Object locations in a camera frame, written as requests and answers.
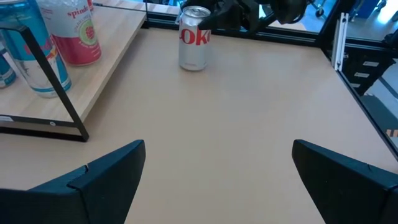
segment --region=soda can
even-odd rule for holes
[[[37,0],[44,22],[70,65],[89,65],[101,57],[90,8],[84,1]]]
[[[3,55],[0,54],[0,88],[5,88],[14,83],[17,75],[8,64]]]
[[[183,8],[180,17],[178,62],[189,71],[199,71],[206,67],[211,30],[200,30],[199,23],[210,15],[210,11],[200,6]]]
[[[94,10],[93,0],[87,0],[87,2],[88,2],[88,7],[90,8],[90,11],[92,12]]]
[[[71,87],[67,70],[45,28],[35,0],[1,0],[0,21],[23,24],[30,28],[65,91]],[[41,97],[56,97],[53,86],[37,63],[20,33],[1,30],[4,46],[29,86]]]

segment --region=black shelf bracket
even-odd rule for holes
[[[0,126],[0,133],[6,134],[20,134],[25,136],[36,136],[36,137],[43,137],[43,138],[56,138],[56,139],[65,139],[71,141],[82,141],[86,142],[90,137],[88,132],[81,121],[78,113],[76,112],[75,108],[73,107],[67,93],[63,89],[61,83],[59,82],[55,72],[53,71],[50,63],[47,61],[45,54],[43,53],[42,49],[40,48],[39,43],[37,42],[36,38],[34,37],[32,31],[27,26],[16,24],[16,23],[8,23],[8,22],[0,22],[0,29],[4,30],[13,30],[22,36],[25,40],[29,50],[32,52],[33,56],[35,57],[37,63],[42,68],[43,72],[45,73],[46,77],[48,78],[49,82],[53,86],[55,92],[57,93],[58,97],[60,98],[62,104],[64,105],[65,109],[68,111],[68,114],[72,118],[73,122],[64,122],[64,121],[52,121],[47,119],[39,119],[39,118],[26,118],[21,116],[13,116],[8,114],[3,114],[2,116],[10,117],[13,121],[19,121],[23,123],[34,123],[34,124],[47,124],[49,126],[65,126],[65,127],[72,127],[77,128],[79,130],[80,135],[72,135],[72,134],[63,134],[63,133],[55,133],[55,132],[48,132],[48,131],[33,131],[30,129],[21,129],[21,128],[9,128],[5,126]]]

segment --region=wooden shelf board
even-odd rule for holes
[[[82,120],[87,117],[145,17],[145,12],[95,7],[93,20],[102,58],[83,67],[67,65],[72,79],[72,88],[67,94]],[[12,86],[0,90],[0,114],[72,121],[59,98],[37,96],[21,78]]]

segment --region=can lid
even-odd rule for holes
[[[210,10],[201,6],[188,6],[182,9],[182,12],[190,17],[204,18],[210,16]]]
[[[19,2],[24,2],[26,0],[0,0],[0,5],[2,4],[14,4]]]

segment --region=black metal bar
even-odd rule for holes
[[[348,13],[355,5],[355,0],[337,0],[330,11],[321,31],[319,32],[317,43],[321,47],[329,48],[335,37],[337,20],[342,12]]]
[[[68,121],[58,121],[58,120],[49,120],[49,119],[40,119],[40,118],[29,118],[23,116],[10,116],[5,114],[0,114],[0,116],[5,116],[11,118],[14,122],[20,123],[32,123],[32,124],[44,124],[51,126],[60,126],[60,127],[69,127],[75,128],[75,123]]]
[[[358,45],[366,45],[371,47],[388,47],[381,40],[370,40],[359,37],[347,37],[346,44],[358,44]]]
[[[44,55],[42,49],[40,48],[39,43],[36,41],[36,38],[33,36],[33,33],[30,31],[30,29],[24,25],[15,24],[15,23],[5,23],[5,22],[0,22],[0,29],[14,30],[14,31],[18,31],[21,34],[21,36],[25,40],[29,50],[32,52],[37,63],[42,68],[43,72],[45,73],[45,76],[48,78],[49,82],[53,86],[58,97],[60,98],[61,102],[67,109],[70,117],[72,118],[73,122],[75,123],[75,127],[79,130],[82,138],[87,141],[89,138],[89,135],[87,133],[86,128],[84,127],[83,122],[81,121],[79,115],[77,114],[75,108],[73,107],[71,101],[69,100],[68,95],[66,94],[65,90],[63,89],[56,74],[52,70],[52,67],[51,67],[49,61],[47,61],[46,56]]]
[[[395,99],[398,100],[398,93],[396,90],[383,78],[380,77],[379,81],[384,85],[384,87],[391,93],[392,96],[395,97]]]
[[[149,12],[148,14],[149,27],[178,30],[178,25],[174,23],[175,18],[176,16]],[[283,29],[278,29],[278,28],[270,27],[267,28],[267,30],[268,29],[271,30],[271,32],[257,32],[255,34],[250,34],[238,30],[218,29],[218,30],[212,30],[211,33],[214,35],[237,37],[242,39],[261,40],[261,41],[277,42],[282,44],[294,44],[294,45],[301,45],[307,47],[318,47],[315,43],[314,38],[291,36],[288,35],[289,32],[286,32]]]
[[[363,113],[366,115],[368,120],[371,122],[371,124],[373,125],[374,129],[377,131],[377,133],[379,134],[381,139],[387,145],[387,147],[391,151],[392,155],[395,157],[395,159],[398,160],[398,149],[397,149],[396,145],[391,141],[390,137],[388,137],[384,133],[384,131],[379,127],[379,125],[373,119],[373,117],[371,116],[370,112],[368,111],[368,109],[365,107],[365,105],[362,103],[361,99],[359,98],[359,95],[357,94],[357,92],[349,84],[349,81],[347,80],[347,78],[345,77],[343,72],[340,72],[340,71],[336,71],[336,72],[339,75],[339,77],[342,79],[343,83],[345,84],[345,86],[347,87],[347,89],[349,90],[349,92],[351,93],[351,95],[353,96],[353,98],[355,99],[357,104],[359,105],[359,107],[362,109]]]
[[[74,134],[53,133],[53,132],[49,132],[49,131],[35,131],[35,130],[29,130],[29,129],[0,127],[0,133],[87,142],[87,140],[83,136],[74,135]]]
[[[140,9],[129,9],[129,8],[125,8],[125,7],[107,6],[107,5],[104,5],[102,3],[93,3],[93,4],[95,6],[108,7],[108,8],[111,8],[111,9],[122,9],[122,10],[129,10],[129,11],[145,12],[145,11],[142,11]]]
[[[310,31],[301,31],[301,30],[290,30],[290,29],[283,29],[278,27],[267,27],[261,32],[269,33],[269,34],[280,34],[280,35],[290,35],[292,37],[303,37],[303,38],[311,38],[315,41],[318,37],[318,33],[310,32]]]
[[[368,54],[375,57],[398,58],[398,50],[368,45],[346,44],[345,52],[347,52],[348,54]]]
[[[145,13],[147,14],[146,20],[148,20],[148,0],[144,0],[145,2]]]
[[[142,25],[141,25],[141,29],[149,29],[149,22],[147,20],[145,20]]]

